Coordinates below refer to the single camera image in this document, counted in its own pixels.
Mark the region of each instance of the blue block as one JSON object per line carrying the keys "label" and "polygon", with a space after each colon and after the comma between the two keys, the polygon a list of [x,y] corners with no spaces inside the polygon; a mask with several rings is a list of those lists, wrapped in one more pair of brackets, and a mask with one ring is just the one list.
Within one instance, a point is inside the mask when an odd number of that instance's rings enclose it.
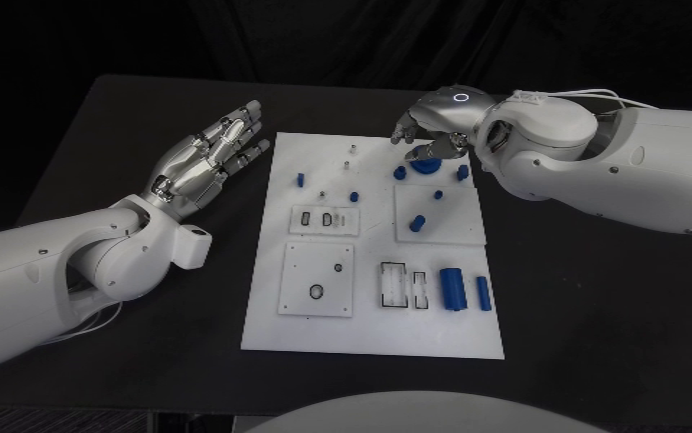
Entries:
{"label": "blue block", "polygon": [[398,180],[403,180],[403,179],[407,177],[407,167],[406,167],[406,166],[400,166],[400,167],[394,170],[394,177],[396,177]]}
{"label": "blue block", "polygon": [[458,180],[466,180],[469,178],[469,165],[462,165],[458,170]]}
{"label": "blue block", "polygon": [[443,160],[440,160],[439,158],[430,158],[429,160],[413,161],[410,165],[419,173],[430,175],[440,169],[440,166],[443,165]]}
{"label": "blue block", "polygon": [[488,291],[488,278],[485,276],[476,277],[476,285],[479,286],[481,309],[491,311],[494,305],[491,304],[491,293]]}
{"label": "blue block", "polygon": [[411,222],[411,225],[410,225],[411,231],[419,233],[422,231],[424,224],[426,224],[426,217],[423,215],[419,215],[414,218],[414,221]]}
{"label": "blue block", "polygon": [[445,309],[452,311],[466,310],[468,302],[462,269],[445,268],[445,270],[440,270],[440,280],[443,281]]}

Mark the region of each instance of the cable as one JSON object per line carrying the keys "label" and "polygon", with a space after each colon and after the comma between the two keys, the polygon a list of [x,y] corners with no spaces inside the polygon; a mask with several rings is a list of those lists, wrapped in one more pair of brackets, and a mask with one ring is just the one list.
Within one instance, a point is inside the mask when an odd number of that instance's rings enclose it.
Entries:
{"label": "cable", "polygon": [[[596,93],[592,93],[592,92],[596,92],[596,91],[610,93],[613,96],[599,95]],[[642,108],[652,108],[655,110],[659,109],[657,106],[648,105],[646,103],[641,103],[639,101],[629,100],[628,98],[620,98],[620,96],[618,96],[618,93],[615,91],[606,90],[606,89],[558,91],[556,93],[550,93],[550,92],[546,92],[546,91],[522,91],[522,90],[515,91],[515,95],[520,95],[522,93],[530,93],[530,94],[537,95],[537,96],[564,96],[564,97],[569,97],[569,98],[571,96],[574,96],[574,97],[579,97],[579,98],[602,98],[605,100],[616,100],[620,103],[620,106],[623,106],[623,108],[625,108],[625,104],[623,104],[623,102],[625,102],[625,103],[629,103],[631,105],[641,106]]]}
{"label": "cable", "polygon": [[51,345],[54,343],[58,343],[60,341],[65,341],[65,340],[70,340],[71,338],[74,338],[76,336],[80,336],[80,335],[84,335],[87,333],[91,333],[94,331],[97,331],[100,328],[103,328],[114,319],[116,317],[119,316],[120,314],[120,310],[123,310],[123,302],[119,303],[119,309],[116,310],[116,313],[113,314],[113,316],[109,318],[109,320],[101,323],[99,326],[93,327],[93,328],[87,328],[81,331],[78,331],[77,333],[68,333],[67,335],[61,335],[61,336],[57,336],[55,338],[52,338],[51,340],[45,341],[41,345]]}

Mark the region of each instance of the black curtain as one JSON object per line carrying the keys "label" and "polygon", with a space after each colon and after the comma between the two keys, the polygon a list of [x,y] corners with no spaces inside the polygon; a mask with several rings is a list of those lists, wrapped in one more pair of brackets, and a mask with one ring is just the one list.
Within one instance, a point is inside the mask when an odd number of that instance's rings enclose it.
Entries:
{"label": "black curtain", "polygon": [[[8,108],[38,157],[3,191],[29,194],[104,73],[494,93],[600,86],[692,109],[691,2],[9,0]],[[11,151],[27,147],[6,136]]]}

